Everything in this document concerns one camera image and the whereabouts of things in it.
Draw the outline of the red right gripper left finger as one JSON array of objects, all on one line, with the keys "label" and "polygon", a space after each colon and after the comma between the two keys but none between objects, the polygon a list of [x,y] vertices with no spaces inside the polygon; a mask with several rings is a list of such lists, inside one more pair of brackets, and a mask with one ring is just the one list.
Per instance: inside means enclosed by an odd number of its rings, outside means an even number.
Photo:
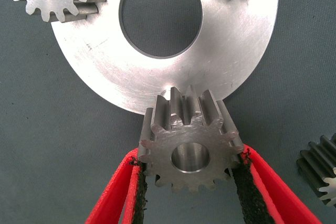
[{"label": "red right gripper left finger", "polygon": [[86,223],[144,223],[147,187],[135,148],[119,164]]}]

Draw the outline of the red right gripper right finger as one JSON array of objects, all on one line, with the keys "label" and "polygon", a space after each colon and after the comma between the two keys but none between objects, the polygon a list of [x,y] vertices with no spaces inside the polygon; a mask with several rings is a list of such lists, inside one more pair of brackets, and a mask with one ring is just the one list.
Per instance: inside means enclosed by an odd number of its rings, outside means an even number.
[{"label": "red right gripper right finger", "polygon": [[250,146],[233,170],[245,223],[320,223],[273,168]]}]

